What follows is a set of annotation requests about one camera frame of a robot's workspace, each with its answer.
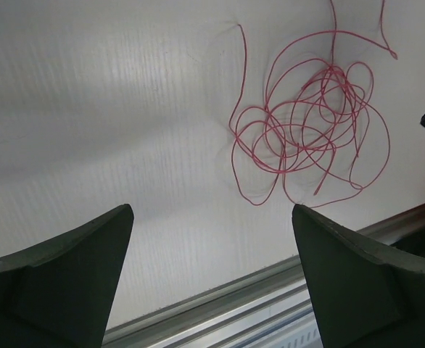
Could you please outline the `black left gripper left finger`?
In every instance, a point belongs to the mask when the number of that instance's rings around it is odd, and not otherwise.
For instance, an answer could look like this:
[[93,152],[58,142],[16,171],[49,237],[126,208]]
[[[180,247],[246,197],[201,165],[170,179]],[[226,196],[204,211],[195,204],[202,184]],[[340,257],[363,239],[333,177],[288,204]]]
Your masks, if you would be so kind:
[[0,347],[100,347],[132,227],[122,204],[0,257]]

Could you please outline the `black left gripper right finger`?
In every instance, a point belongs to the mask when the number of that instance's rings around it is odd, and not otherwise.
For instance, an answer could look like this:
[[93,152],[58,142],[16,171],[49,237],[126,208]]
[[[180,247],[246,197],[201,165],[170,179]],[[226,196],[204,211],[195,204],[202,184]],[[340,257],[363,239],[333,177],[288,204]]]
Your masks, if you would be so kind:
[[425,347],[425,229],[387,245],[300,204],[292,224],[325,347]]

